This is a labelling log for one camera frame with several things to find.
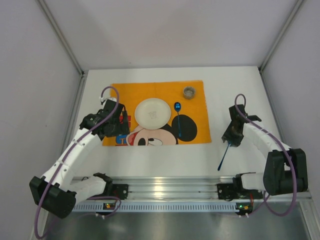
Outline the small grey cup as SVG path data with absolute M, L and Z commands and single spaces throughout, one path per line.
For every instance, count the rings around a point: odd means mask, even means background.
M 186 86 L 183 89 L 183 97 L 187 100 L 191 100 L 195 97 L 196 95 L 196 89 L 192 86 Z

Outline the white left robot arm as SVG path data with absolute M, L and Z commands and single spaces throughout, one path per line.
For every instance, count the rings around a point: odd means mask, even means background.
M 117 197 L 116 185 L 104 173 L 95 173 L 86 180 L 73 184 L 72 180 L 89 153 L 105 137 L 129 133 L 128 114 L 116 98 L 102 101 L 103 108 L 88 114 L 76 134 L 54 165 L 42 177 L 33 177 L 29 183 L 36 205 L 60 219 L 66 218 L 74 207 L 91 197 Z

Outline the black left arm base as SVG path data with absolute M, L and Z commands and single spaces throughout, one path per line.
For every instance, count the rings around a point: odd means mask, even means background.
M 106 182 L 103 192 L 95 195 L 96 197 L 117 197 L 121 200 L 125 200 L 128 197 L 129 185 L 113 183 L 113 179 L 106 176 L 104 173 L 95 173 L 94 177 L 101 178 Z

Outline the cream round plate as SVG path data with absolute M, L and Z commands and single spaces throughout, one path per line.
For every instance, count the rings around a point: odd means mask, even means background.
M 162 99 L 148 98 L 137 105 L 134 117 L 140 127 L 147 130 L 157 130 L 169 122 L 171 109 Z

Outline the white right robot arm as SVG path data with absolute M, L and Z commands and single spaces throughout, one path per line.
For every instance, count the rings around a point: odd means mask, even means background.
M 279 141 L 264 129 L 257 115 L 248 115 L 243 104 L 229 108 L 231 122 L 222 135 L 223 142 L 237 148 L 249 140 L 265 158 L 263 172 L 239 173 L 233 178 L 238 191 L 266 191 L 271 196 L 308 190 L 306 153 Z

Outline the orange Mickey Mouse placemat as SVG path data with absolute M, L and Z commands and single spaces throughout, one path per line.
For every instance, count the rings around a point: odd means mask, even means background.
M 196 89 L 193 99 L 185 99 L 183 89 L 191 86 Z M 128 114 L 129 134 L 106 137 L 102 145 L 111 146 L 163 146 L 179 144 L 206 144 L 211 142 L 209 118 L 201 80 L 151 82 L 151 83 L 114 83 L 115 90 L 110 96 L 119 92 L 120 103 L 125 105 Z M 135 109 L 140 102 L 149 98 L 164 100 L 170 107 L 171 117 L 168 123 L 154 130 L 142 128 L 135 120 Z M 179 137 L 177 112 L 174 104 L 179 102 L 181 137 Z

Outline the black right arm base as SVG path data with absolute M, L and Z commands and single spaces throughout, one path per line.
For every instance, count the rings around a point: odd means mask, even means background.
M 244 189 L 241 180 L 242 174 L 237 174 L 232 178 L 232 183 L 217 184 L 217 193 L 219 200 L 260 200 L 263 194 L 255 189 Z

